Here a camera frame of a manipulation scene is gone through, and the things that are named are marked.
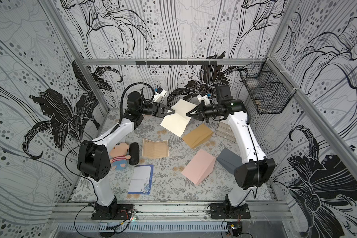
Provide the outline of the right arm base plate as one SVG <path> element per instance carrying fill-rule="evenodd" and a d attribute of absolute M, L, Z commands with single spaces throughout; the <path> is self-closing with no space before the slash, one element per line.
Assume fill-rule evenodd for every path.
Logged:
<path fill-rule="evenodd" d="M 250 219 L 250 209 L 247 204 L 244 204 L 239 207 L 227 207 L 222 203 L 211 203 L 207 209 L 207 213 L 214 220 L 223 220 L 223 219 Z"/>

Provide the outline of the pink envelope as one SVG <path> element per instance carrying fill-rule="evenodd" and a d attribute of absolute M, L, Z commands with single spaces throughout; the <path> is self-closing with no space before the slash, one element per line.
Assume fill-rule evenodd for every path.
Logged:
<path fill-rule="evenodd" d="M 182 175 L 195 185 L 199 185 L 214 169 L 216 158 L 200 149 L 182 171 Z"/>

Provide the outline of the yellow kraft envelope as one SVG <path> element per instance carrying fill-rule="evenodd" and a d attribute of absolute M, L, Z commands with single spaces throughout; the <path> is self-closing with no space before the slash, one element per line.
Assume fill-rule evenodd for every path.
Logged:
<path fill-rule="evenodd" d="M 214 131 L 206 126 L 206 124 L 201 124 L 196 129 L 185 135 L 182 139 L 191 149 L 194 149 L 202 143 L 207 142 L 213 133 Z"/>

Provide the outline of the white blue-bordered letter paper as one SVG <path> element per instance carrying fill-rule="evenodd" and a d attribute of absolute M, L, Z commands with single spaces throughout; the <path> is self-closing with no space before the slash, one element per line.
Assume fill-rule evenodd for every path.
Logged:
<path fill-rule="evenodd" d="M 128 194 L 149 195 L 152 186 L 153 170 L 153 165 L 135 166 Z"/>

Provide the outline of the cream letter paper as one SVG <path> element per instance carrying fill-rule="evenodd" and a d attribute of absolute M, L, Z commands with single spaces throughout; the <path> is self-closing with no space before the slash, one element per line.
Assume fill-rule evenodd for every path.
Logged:
<path fill-rule="evenodd" d="M 169 157 L 169 143 L 167 140 L 151 141 L 143 139 L 142 142 L 142 157 L 148 159 L 160 159 Z"/>
<path fill-rule="evenodd" d="M 175 113 L 165 116 L 160 125 L 176 136 L 181 137 L 191 119 L 191 117 L 186 116 L 186 113 L 193 110 L 195 107 L 195 104 L 180 99 L 172 106 Z"/>

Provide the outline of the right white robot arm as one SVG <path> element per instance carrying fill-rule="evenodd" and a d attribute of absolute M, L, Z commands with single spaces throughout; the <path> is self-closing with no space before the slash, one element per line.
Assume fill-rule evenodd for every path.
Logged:
<path fill-rule="evenodd" d="M 200 93 L 196 98 L 199 104 L 186 113 L 188 117 L 207 123 L 219 118 L 234 134 L 242 165 L 234 170 L 237 185 L 226 195 L 225 202 L 230 208 L 242 206 L 249 193 L 257 195 L 258 188 L 269 181 L 275 161 L 263 152 L 250 126 L 248 110 L 242 100 L 233 98 L 228 85 L 217 86 L 215 97 Z"/>

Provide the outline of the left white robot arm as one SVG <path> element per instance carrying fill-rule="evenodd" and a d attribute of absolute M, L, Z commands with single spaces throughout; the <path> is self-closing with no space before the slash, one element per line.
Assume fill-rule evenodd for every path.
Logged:
<path fill-rule="evenodd" d="M 108 173 L 111 169 L 111 151 L 142 123 L 145 115 L 163 118 L 175 110 L 162 103 L 167 91 L 153 88 L 145 82 L 129 85 L 121 95 L 120 118 L 110 130 L 92 141 L 79 146 L 77 169 L 94 188 L 95 208 L 108 213 L 117 208 L 116 196 L 110 187 Z"/>

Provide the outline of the dark grey envelope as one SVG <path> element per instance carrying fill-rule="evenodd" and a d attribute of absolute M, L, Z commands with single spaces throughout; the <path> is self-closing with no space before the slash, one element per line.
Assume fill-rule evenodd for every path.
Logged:
<path fill-rule="evenodd" d="M 235 169 L 242 165 L 241 157 L 228 148 L 224 148 L 216 160 L 232 175 Z"/>

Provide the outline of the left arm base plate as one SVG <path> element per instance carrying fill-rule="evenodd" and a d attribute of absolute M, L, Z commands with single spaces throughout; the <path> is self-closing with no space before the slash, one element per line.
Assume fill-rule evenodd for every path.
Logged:
<path fill-rule="evenodd" d="M 134 208 L 133 204 L 113 204 L 110 205 L 109 207 L 96 205 L 93 214 L 91 216 L 91 219 L 124 221 L 131 217 L 133 208 Z"/>

